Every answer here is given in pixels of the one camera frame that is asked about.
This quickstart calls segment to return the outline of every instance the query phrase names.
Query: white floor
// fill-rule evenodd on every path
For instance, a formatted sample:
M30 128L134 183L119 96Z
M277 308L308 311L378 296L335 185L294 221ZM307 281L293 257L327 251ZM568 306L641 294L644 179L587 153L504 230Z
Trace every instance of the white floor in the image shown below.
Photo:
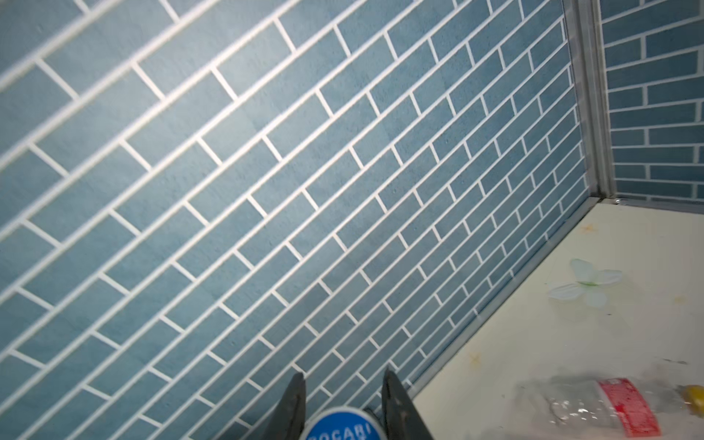
M547 297L572 258L623 271L603 309ZM436 440L476 439L518 382L594 372L704 385L704 215L596 205L414 403Z

